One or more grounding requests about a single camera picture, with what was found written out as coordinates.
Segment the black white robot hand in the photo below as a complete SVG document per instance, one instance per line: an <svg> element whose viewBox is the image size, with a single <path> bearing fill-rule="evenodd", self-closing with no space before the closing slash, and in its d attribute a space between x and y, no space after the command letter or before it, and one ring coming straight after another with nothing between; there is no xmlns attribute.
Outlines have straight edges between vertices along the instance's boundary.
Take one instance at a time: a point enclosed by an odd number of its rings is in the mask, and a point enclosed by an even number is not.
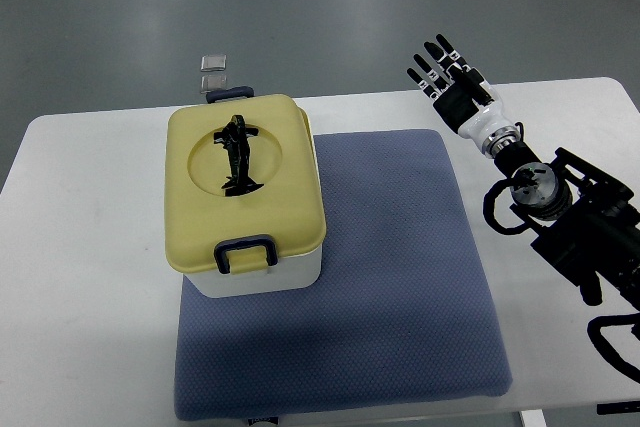
<svg viewBox="0 0 640 427"><path fill-rule="evenodd" d="M505 116L496 89L446 37L438 34L424 49L431 59L416 53L417 67L408 68L407 74L450 130L473 141L488 158L522 139L522 129Z"/></svg>

